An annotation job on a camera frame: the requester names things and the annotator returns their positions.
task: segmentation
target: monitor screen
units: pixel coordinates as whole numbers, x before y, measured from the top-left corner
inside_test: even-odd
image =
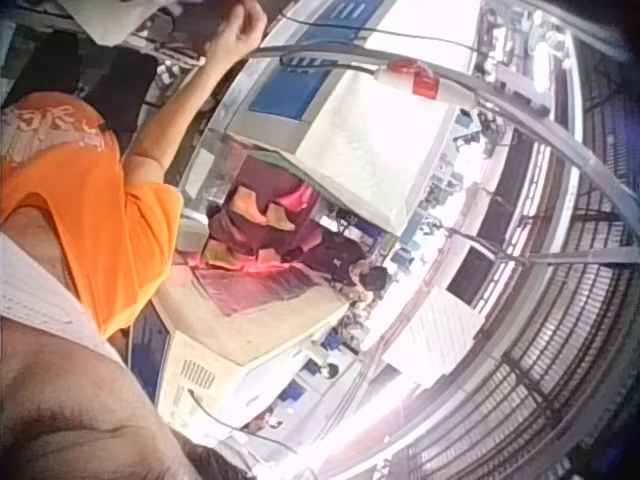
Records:
[[[151,302],[144,307],[131,329],[129,369],[156,404],[170,333]]]

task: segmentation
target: hair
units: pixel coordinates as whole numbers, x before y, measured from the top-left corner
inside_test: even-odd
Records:
[[[385,267],[372,267],[368,272],[360,275],[360,284],[370,292],[382,292],[387,288],[389,272]]]
[[[323,373],[322,376],[331,380],[338,376],[340,373],[340,368],[335,363],[327,363],[321,370],[324,370],[326,375]]]
[[[173,431],[185,457],[202,477],[202,480],[252,480],[255,477],[227,460],[213,448],[193,443],[184,435]]]

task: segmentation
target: white shirt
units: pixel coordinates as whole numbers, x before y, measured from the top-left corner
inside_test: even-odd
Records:
[[[91,314],[55,277],[0,232],[0,315],[123,364]]]

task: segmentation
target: computer monitor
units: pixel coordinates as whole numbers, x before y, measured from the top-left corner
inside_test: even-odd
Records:
[[[172,428],[214,446],[230,430],[189,390],[216,418],[242,427],[302,368],[305,344],[322,339],[346,309],[316,281],[295,298],[223,314],[194,272],[176,265],[134,323],[129,367]]]

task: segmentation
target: light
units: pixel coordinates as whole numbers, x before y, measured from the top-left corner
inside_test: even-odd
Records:
[[[536,10],[533,13],[533,23],[535,25],[540,25],[542,23],[543,18],[544,18],[544,13],[542,13],[542,10]]]
[[[275,470],[265,470],[261,474],[256,473],[256,476],[259,480],[292,478],[306,468],[318,468],[329,455],[343,449],[363,431],[397,407],[413,388],[415,383],[406,375],[401,375],[367,405],[340,423],[323,440],[302,448],[297,455],[285,458]]]
[[[533,83],[540,93],[549,91],[551,88],[551,68],[549,62],[549,47],[541,42],[536,45],[533,54]]]
[[[538,155],[539,156],[537,160],[540,167],[538,178],[536,179],[537,185],[534,191],[531,205],[529,206],[529,211],[526,212],[527,215],[535,215],[538,212],[538,207],[542,198],[542,191],[544,190],[545,180],[547,177],[547,171],[549,169],[549,158],[551,157],[551,149],[548,146],[543,145],[542,147],[540,147],[540,152]]]

